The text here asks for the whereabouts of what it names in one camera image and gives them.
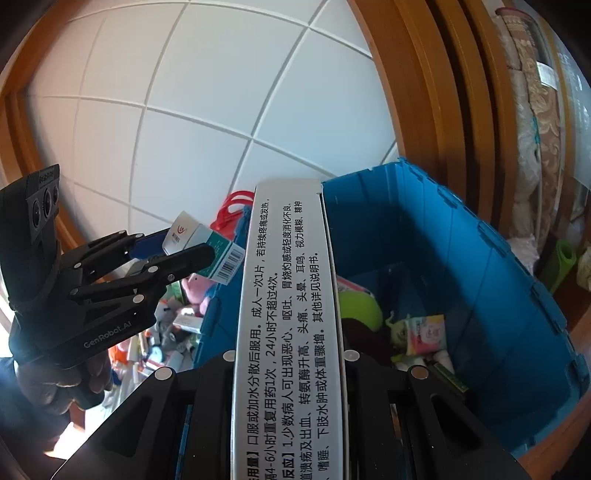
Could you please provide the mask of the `gloved left hand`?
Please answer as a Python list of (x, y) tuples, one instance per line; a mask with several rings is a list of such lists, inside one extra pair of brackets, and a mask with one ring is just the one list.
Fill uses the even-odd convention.
[[(107, 351), (88, 359), (88, 390), (103, 393), (112, 387), (111, 363)], [(36, 407), (53, 415), (63, 415), (75, 402), (72, 391), (82, 382), (81, 370), (60, 369), (43, 362), (15, 364), (17, 384), (24, 397)]]

